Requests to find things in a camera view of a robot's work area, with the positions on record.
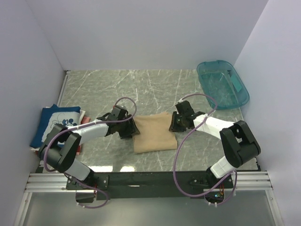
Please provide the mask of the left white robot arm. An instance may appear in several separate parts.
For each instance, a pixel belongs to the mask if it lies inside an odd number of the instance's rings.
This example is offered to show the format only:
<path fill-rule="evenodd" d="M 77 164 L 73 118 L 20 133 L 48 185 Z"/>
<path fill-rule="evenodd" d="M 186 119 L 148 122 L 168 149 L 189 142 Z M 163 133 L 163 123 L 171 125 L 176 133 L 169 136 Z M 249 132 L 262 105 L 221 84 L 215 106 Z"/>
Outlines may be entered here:
<path fill-rule="evenodd" d="M 110 113 L 89 123 L 71 127 L 55 125 L 40 147 L 38 156 L 45 166 L 51 166 L 53 170 L 76 178 L 85 185 L 97 187 L 99 179 L 95 177 L 95 172 L 76 160 L 76 152 L 83 143 L 116 132 L 120 139 L 140 134 L 133 115 L 119 105 L 113 106 Z"/>

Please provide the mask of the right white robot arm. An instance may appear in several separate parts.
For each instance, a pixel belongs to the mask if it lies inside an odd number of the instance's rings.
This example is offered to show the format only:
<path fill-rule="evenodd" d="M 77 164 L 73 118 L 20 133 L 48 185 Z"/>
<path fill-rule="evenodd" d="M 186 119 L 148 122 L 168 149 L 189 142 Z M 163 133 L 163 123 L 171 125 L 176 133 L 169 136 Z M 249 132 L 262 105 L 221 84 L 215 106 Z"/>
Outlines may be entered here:
<path fill-rule="evenodd" d="M 261 148 L 245 121 L 224 121 L 204 112 L 195 112 L 187 100 L 177 103 L 175 107 L 169 131 L 185 132 L 190 129 L 221 140 L 224 156 L 206 170 L 206 182 L 209 185 L 215 185 L 227 173 L 261 153 Z"/>

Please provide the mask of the beige t shirt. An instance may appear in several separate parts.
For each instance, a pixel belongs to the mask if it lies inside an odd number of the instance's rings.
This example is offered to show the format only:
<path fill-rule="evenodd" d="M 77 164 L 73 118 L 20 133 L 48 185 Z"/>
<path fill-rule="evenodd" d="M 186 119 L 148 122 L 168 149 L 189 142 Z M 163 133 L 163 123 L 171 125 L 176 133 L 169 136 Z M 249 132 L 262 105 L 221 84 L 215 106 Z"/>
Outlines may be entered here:
<path fill-rule="evenodd" d="M 172 115 L 162 112 L 134 117 L 140 134 L 133 136 L 135 153 L 177 149 L 175 133 L 169 131 Z"/>

